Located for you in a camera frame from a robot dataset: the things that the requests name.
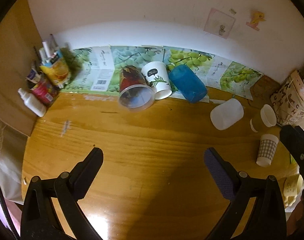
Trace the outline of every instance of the blue plastic container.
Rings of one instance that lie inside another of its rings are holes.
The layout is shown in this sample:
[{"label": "blue plastic container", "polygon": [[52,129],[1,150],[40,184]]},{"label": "blue plastic container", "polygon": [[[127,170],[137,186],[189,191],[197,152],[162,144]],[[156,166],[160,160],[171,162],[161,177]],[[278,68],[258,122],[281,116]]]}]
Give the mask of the blue plastic container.
[{"label": "blue plastic container", "polygon": [[190,103],[200,101],[208,92],[203,82],[187,65],[175,67],[169,73],[169,78]]}]

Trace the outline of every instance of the yellow figurine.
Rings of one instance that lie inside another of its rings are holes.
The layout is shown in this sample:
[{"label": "yellow figurine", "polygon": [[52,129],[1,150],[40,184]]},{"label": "yellow figurine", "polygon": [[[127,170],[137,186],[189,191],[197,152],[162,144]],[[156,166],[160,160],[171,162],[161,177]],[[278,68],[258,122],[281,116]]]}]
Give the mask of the yellow figurine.
[{"label": "yellow figurine", "polygon": [[264,22],[264,13],[262,12],[255,12],[252,14],[251,22],[247,22],[246,25],[249,27],[253,28],[256,31],[259,31],[260,29],[258,28],[259,22]]}]

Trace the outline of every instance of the grape box packaging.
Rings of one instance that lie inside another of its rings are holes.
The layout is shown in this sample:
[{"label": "grape box packaging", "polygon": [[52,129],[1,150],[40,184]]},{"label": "grape box packaging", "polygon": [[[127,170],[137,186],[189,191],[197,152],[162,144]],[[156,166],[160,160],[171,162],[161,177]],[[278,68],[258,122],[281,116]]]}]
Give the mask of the grape box packaging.
[{"label": "grape box packaging", "polygon": [[[166,46],[81,48],[64,53],[64,57],[69,68],[76,69],[77,74],[73,75],[72,81],[61,92],[118,96],[120,72],[125,67],[134,66],[141,70],[148,63],[155,61],[163,62],[168,73],[175,67],[185,64],[204,85],[250,100],[250,88],[263,76],[254,69],[218,55]],[[166,82],[161,78],[155,81],[159,84]],[[173,92],[170,97],[184,98],[172,82],[169,84]]]}]

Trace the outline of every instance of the table surface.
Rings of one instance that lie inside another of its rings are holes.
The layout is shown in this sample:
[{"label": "table surface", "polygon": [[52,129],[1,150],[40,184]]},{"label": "table surface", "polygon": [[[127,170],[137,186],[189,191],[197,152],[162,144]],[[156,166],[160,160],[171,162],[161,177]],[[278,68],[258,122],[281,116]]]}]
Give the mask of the table surface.
[{"label": "table surface", "polygon": [[[215,89],[209,95],[232,97]],[[249,121],[259,109],[236,98],[244,117],[219,131],[210,120],[213,103],[167,98],[133,114],[119,107],[117,97],[62,93],[28,138],[22,179],[55,178],[99,147],[103,165],[78,203],[103,239],[204,239],[229,204],[204,164],[208,147],[251,177],[275,175],[281,188],[291,173],[282,143],[270,167],[255,163],[262,134],[253,133]],[[279,131],[273,127],[268,133],[279,137]],[[27,188],[22,183],[23,197]],[[73,236],[57,199],[53,201],[65,232]],[[253,203],[235,235],[242,232]]]}]

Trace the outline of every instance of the paper cup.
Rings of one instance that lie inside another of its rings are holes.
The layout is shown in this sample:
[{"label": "paper cup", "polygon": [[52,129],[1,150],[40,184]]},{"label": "paper cup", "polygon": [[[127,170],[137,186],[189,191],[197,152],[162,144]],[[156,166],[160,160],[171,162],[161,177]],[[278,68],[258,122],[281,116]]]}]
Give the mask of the paper cup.
[{"label": "paper cup", "polygon": [[273,160],[279,139],[273,134],[261,136],[260,149],[256,164],[261,167],[268,167]]},{"label": "paper cup", "polygon": [[119,103],[132,112],[150,107],[154,102],[154,90],[149,87],[140,70],[126,66],[120,72]]},{"label": "paper cup", "polygon": [[141,70],[148,84],[154,89],[155,99],[167,98],[172,94],[166,66],[161,61],[146,64]]},{"label": "paper cup", "polygon": [[284,205],[286,207],[292,206],[292,204],[296,201],[296,196],[300,193],[302,185],[303,178],[300,174],[290,176],[285,180],[283,195],[285,197]]},{"label": "paper cup", "polygon": [[269,105],[264,105],[261,111],[250,120],[253,132],[266,131],[269,127],[276,125],[274,110]]}]

